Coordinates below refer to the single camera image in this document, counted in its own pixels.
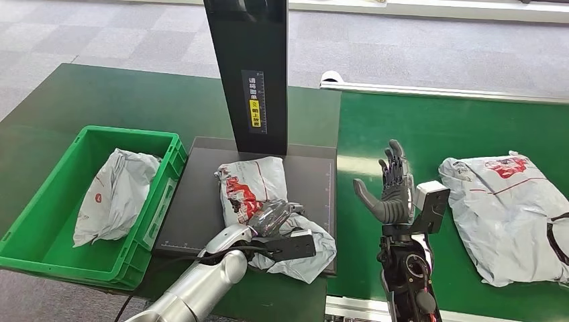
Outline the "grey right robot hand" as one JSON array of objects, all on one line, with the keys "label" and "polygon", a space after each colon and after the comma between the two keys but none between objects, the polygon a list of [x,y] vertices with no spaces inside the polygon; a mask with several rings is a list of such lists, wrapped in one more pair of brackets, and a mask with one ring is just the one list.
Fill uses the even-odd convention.
[{"label": "grey right robot hand", "polygon": [[382,194],[376,198],[359,178],[352,181],[354,192],[364,206],[383,224],[410,224],[414,220],[414,178],[402,145],[389,140],[384,149],[386,160],[380,159]]}]

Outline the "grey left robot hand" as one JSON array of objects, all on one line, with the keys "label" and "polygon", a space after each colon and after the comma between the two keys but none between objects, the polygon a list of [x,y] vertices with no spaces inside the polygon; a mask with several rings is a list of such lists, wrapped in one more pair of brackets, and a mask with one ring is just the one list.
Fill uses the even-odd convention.
[{"label": "grey left robot hand", "polygon": [[256,237],[275,237],[292,214],[302,215],[304,211],[304,206],[299,203],[284,199],[267,201],[261,210],[251,216],[246,225]]}]

